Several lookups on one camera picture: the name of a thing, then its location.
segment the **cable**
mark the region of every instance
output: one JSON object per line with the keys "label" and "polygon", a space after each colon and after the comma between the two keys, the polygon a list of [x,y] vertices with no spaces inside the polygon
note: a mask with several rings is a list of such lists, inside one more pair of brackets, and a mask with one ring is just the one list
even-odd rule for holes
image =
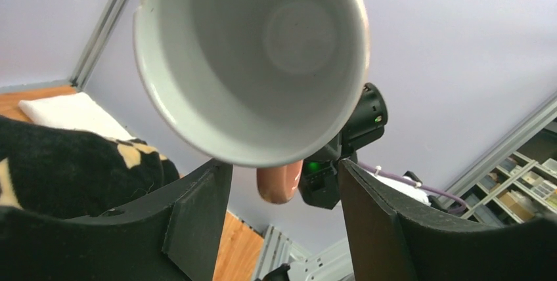
{"label": "cable", "polygon": [[464,200],[462,200],[461,198],[455,196],[454,194],[450,194],[448,192],[444,192],[442,190],[435,189],[435,188],[430,187],[430,186],[426,186],[422,183],[410,180],[408,178],[401,177],[399,175],[395,175],[395,174],[392,174],[392,173],[387,173],[386,171],[382,171],[380,167],[379,168],[371,167],[370,165],[368,165],[366,163],[362,163],[362,162],[359,162],[358,165],[360,165],[363,169],[367,170],[368,172],[370,172],[374,175],[387,177],[389,179],[393,179],[394,181],[399,181],[400,183],[405,183],[405,184],[410,185],[410,186],[415,187],[415,188],[420,188],[420,189],[423,189],[425,191],[433,192],[434,194],[439,194],[441,196],[445,196],[449,199],[452,199],[452,200],[458,202],[460,204],[460,206],[447,210],[447,212],[449,212],[449,213],[460,213],[460,212],[462,212],[466,209],[466,202]]}

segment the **white wall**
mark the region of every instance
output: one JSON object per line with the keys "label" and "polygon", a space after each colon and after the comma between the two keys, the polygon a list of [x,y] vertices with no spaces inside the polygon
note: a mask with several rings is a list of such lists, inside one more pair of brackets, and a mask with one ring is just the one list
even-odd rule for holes
{"label": "white wall", "polygon": [[[370,80],[390,111],[385,136],[360,153],[367,163],[445,187],[557,90],[555,0],[365,1]],[[166,127],[137,77],[138,4],[128,4],[85,89],[188,172],[206,158]],[[283,206],[262,202],[249,169],[234,172],[230,209],[258,229],[273,223],[311,251],[345,234],[340,208],[308,207],[299,196]]]}
{"label": "white wall", "polygon": [[108,0],[0,0],[0,87],[69,79]]}

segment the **white mug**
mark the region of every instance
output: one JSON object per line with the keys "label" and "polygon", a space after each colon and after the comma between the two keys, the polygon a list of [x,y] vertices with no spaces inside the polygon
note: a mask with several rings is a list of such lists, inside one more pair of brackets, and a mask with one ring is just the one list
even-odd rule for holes
{"label": "white mug", "polygon": [[141,0],[134,46],[169,126],[246,167],[302,160],[333,139],[370,55],[363,0]]}

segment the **green led light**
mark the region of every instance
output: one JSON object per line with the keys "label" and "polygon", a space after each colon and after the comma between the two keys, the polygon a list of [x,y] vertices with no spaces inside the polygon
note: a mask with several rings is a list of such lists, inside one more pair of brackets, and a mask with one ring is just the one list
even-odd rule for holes
{"label": "green led light", "polygon": [[311,162],[307,164],[307,168],[312,172],[316,172],[321,168],[321,165],[317,162]]}

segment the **black mount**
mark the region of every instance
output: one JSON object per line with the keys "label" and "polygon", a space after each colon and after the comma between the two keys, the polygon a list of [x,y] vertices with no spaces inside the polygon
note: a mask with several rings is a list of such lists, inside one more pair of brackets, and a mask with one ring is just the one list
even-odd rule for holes
{"label": "black mount", "polygon": [[357,163],[356,151],[382,137],[387,120],[383,97],[377,87],[366,83],[342,130],[303,162],[298,188],[306,204],[323,209],[333,209],[338,204],[338,163],[344,159]]}
{"label": "black mount", "polygon": [[213,278],[232,166],[210,160],[98,217],[55,219],[0,207],[0,280]]}

